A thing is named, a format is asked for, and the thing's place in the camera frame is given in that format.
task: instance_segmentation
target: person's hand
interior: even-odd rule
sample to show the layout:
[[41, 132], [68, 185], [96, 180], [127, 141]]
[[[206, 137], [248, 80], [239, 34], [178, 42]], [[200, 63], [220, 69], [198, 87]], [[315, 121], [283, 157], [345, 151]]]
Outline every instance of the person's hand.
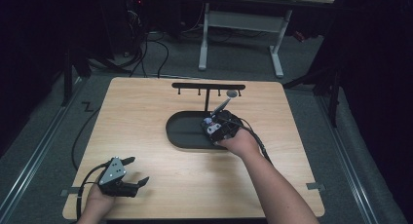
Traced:
[[240, 128], [233, 138], [223, 139], [219, 145], [243, 159], [245, 156], [260, 154], [258, 143], [247, 130]]
[[99, 187], [94, 184], [78, 223], [98, 223], [112, 209], [115, 200], [115, 197], [102, 194]]

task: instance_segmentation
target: gray carpet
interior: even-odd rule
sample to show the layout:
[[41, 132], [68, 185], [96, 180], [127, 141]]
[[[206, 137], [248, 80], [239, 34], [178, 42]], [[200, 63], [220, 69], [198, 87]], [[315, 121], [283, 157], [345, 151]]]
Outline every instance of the gray carpet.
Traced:
[[[152, 39], [159, 37], [158, 34], [151, 35]], [[284, 68], [284, 78], [280, 80], [275, 78], [267, 49], [274, 38], [272, 34], [254, 38], [233, 36], [224, 43], [212, 42], [209, 44], [207, 70], [200, 72], [197, 67], [201, 39], [182, 38], [176, 41], [165, 36], [160, 42], [169, 48], [169, 58], [161, 74], [164, 75], [163, 77], [183, 76], [286, 83], [307, 72], [322, 42], [322, 38], [315, 38], [299, 43], [294, 38], [286, 37], [280, 50]], [[214, 41], [226, 39], [225, 35], [211, 37]], [[166, 54], [167, 51], [163, 46], [153, 42], [148, 43], [148, 52], [144, 60], [146, 73], [156, 74]], [[118, 57], [117, 62], [122, 62], [124, 59]], [[141, 67], [138, 67], [134, 76], [142, 75]], [[70, 160], [71, 148], [81, 127], [92, 115], [92, 112], [85, 111], [86, 105], [82, 102], [89, 102], [90, 109], [98, 108], [104, 99], [110, 80], [115, 76], [120, 75], [95, 69], [93, 76], [82, 83], [84, 86], [67, 109], [46, 157], [31, 178], [8, 223], [69, 223], [61, 215], [66, 198], [60, 195], [60, 191], [69, 188], [75, 177], [76, 172]], [[30, 121], [14, 145], [1, 158], [3, 178], [0, 180], [0, 199], [2, 201], [7, 197], [19, 173], [24, 169], [59, 110], [62, 88], [60, 78], [49, 96], [33, 111]], [[286, 94], [316, 181], [325, 187], [320, 194], [326, 212], [319, 222], [365, 223], [337, 153], [334, 135], [320, 107], [322, 98], [314, 97], [310, 87], [307, 86], [286, 90]], [[340, 99], [337, 131], [371, 201], [378, 223], [406, 223], [359, 136], [342, 92]], [[95, 117], [87, 124], [76, 144], [77, 165], [81, 161], [93, 130], [94, 120]]]

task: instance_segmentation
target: person's left hand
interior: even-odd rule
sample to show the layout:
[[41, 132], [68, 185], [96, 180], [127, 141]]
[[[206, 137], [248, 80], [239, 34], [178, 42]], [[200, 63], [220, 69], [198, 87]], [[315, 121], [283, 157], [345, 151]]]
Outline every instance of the person's left hand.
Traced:
[[98, 223], [112, 209], [115, 200], [115, 197], [102, 194], [97, 184], [94, 184], [78, 223]]

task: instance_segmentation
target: person's arm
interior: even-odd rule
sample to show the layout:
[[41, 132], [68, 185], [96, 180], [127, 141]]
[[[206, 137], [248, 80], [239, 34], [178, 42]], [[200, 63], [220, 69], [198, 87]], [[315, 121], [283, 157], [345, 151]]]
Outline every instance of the person's arm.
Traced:
[[219, 144], [243, 160], [268, 223], [319, 223], [300, 194], [261, 155], [248, 131], [239, 129]]
[[115, 197], [103, 195], [96, 184], [89, 191], [86, 206], [78, 224], [97, 224], [115, 204]]

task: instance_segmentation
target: person's right hand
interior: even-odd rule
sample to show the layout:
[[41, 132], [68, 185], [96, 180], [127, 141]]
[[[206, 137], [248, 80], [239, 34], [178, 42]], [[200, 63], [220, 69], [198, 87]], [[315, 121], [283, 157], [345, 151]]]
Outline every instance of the person's right hand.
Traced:
[[233, 138], [223, 139], [219, 145], [243, 159], [247, 155], [260, 154], [258, 143], [247, 130], [240, 128]]

